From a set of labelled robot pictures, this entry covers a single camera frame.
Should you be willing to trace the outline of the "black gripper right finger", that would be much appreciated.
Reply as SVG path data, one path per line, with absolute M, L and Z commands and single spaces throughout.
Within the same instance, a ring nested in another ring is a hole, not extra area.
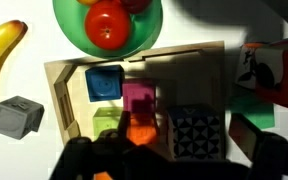
M 233 113 L 228 134 L 244 155 L 253 162 L 263 137 L 262 131 L 243 114 Z

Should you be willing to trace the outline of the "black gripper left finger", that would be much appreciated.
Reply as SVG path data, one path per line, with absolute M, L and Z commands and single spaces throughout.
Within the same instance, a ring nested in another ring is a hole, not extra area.
M 119 120 L 119 124 L 117 128 L 117 132 L 120 137 L 123 137 L 123 138 L 127 137 L 127 129 L 130 125 L 130 119 L 131 119 L 131 113 L 129 111 L 123 111 L 120 116 L 120 120 Z

